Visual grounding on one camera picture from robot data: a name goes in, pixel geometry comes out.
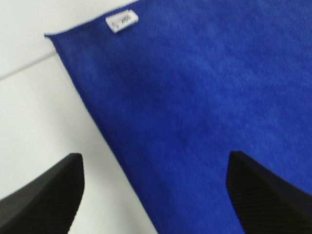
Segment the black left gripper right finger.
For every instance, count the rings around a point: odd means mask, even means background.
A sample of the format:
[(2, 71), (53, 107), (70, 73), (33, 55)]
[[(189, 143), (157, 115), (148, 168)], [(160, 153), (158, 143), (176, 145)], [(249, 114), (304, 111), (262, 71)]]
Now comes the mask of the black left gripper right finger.
[(312, 196), (242, 151), (230, 152), (226, 188), (244, 233), (312, 232)]

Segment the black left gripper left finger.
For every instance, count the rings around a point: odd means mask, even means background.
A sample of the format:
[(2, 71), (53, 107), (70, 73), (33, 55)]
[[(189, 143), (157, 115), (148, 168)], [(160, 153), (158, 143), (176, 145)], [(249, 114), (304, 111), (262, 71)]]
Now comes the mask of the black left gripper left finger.
[(2, 234), (66, 234), (84, 192), (82, 155), (71, 153), (0, 201)]

